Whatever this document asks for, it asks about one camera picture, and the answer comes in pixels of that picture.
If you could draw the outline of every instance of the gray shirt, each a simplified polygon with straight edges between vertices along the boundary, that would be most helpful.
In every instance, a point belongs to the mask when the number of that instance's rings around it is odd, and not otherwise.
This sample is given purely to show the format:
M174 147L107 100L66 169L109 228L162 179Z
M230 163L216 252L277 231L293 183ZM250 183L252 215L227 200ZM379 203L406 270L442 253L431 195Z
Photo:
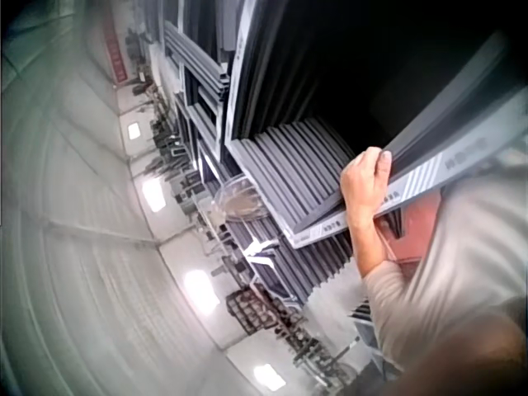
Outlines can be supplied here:
M443 195L427 256L406 282L383 262L364 279L378 343L404 368L454 326L526 295L528 167L500 168Z

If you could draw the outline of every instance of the hand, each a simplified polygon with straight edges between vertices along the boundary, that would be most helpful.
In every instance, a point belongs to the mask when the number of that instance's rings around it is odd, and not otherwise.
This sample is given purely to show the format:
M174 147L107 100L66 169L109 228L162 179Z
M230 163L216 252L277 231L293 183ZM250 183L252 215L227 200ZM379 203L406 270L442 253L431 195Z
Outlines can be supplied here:
M389 151L369 147L343 170L341 192L350 228L363 228L372 223L387 193L391 162Z

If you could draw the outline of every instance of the fluorescent light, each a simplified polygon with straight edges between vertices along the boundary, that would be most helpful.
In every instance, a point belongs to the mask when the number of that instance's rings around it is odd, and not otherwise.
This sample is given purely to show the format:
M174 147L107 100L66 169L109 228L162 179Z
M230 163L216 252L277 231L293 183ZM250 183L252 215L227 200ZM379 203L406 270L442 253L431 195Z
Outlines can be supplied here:
M205 315L209 315L220 300L213 286L203 271L191 271L185 275L185 288L196 307Z
M286 385L286 382L270 365L259 365L255 367L253 374L257 378L257 381L266 386L271 392L275 392Z
M163 197L162 185L159 179L150 179L143 183L143 195L152 212L159 212L167 204Z
M139 130L139 124L137 122L134 122L133 124L129 125L129 138L130 140L137 139L139 136L141 136L141 131Z

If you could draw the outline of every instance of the red panel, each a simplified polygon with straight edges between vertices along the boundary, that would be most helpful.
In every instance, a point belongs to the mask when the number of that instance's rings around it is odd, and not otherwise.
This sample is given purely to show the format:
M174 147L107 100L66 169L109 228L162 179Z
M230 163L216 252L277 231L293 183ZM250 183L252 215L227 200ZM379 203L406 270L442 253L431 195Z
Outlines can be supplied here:
M125 63L121 56L119 41L117 40L116 28L114 27L114 17L109 1L101 2L104 7L103 32L105 35L106 48L110 55L112 69L117 83L122 83L128 79Z

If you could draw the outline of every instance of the finger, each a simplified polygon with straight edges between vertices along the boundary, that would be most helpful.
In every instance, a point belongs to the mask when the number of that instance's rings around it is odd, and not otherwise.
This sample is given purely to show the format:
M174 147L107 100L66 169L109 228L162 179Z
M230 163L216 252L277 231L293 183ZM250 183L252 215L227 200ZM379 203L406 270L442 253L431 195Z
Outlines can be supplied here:
M376 163L380 157L381 148L379 147L369 147L365 151L365 155L361 159L360 165L363 169L372 170L372 173L375 172Z
M361 159L363 158L363 156L365 155L365 152L362 152L360 155L358 155L357 157L355 157L351 163L360 163Z
M376 163L375 183L379 186L387 186L389 183L390 168L393 162L393 155L390 151L383 151Z

